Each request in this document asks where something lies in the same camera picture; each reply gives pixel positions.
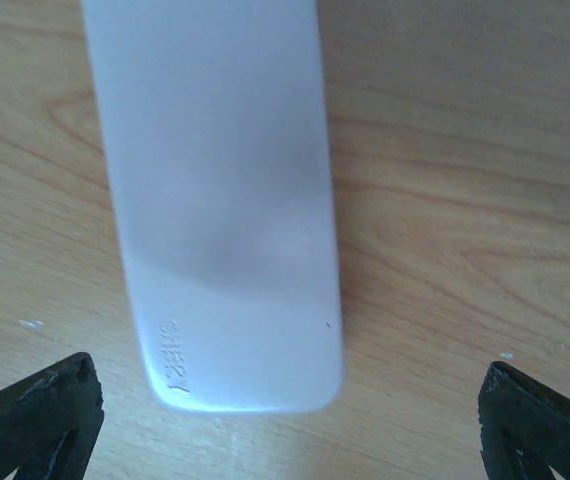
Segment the white pink glasses case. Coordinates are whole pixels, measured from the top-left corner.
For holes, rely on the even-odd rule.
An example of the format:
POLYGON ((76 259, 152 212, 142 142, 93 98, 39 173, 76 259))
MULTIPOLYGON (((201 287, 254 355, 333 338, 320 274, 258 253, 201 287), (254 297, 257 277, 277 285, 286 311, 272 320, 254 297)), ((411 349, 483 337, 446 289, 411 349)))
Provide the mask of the white pink glasses case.
POLYGON ((150 387, 212 414, 319 410, 343 379, 317 5, 82 5, 150 387))

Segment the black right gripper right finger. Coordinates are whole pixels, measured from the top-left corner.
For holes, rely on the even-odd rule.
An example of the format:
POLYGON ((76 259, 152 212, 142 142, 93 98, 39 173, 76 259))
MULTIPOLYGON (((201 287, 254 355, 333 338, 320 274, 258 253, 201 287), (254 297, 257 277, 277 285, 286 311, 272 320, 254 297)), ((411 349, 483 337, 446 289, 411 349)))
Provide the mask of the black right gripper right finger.
POLYGON ((490 479, 570 479, 570 399, 513 366, 490 364, 478 395, 490 479))

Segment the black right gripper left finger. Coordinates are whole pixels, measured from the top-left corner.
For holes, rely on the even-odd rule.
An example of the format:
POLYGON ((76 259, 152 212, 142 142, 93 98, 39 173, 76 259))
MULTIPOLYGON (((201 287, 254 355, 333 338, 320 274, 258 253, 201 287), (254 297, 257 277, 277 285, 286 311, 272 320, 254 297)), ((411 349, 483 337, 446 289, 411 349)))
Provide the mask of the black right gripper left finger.
POLYGON ((0 390, 0 479, 82 479, 104 421, 102 405, 87 352, 0 390))

